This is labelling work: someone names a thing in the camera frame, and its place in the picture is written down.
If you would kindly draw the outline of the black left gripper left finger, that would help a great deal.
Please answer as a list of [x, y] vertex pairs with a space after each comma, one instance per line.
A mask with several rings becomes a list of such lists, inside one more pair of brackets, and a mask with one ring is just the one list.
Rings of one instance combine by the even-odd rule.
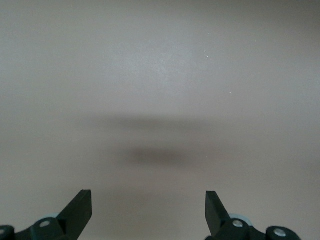
[[16, 232], [11, 225], [0, 227], [2, 240], [77, 240], [92, 217], [92, 191], [81, 190], [56, 216], [38, 220]]

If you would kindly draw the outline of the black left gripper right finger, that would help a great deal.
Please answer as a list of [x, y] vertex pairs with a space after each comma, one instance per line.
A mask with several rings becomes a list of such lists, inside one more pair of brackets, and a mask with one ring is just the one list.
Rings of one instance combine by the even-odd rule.
[[300, 237], [283, 226], [257, 230], [245, 216], [230, 214], [215, 191], [205, 194], [205, 219], [210, 231], [208, 240], [298, 240]]

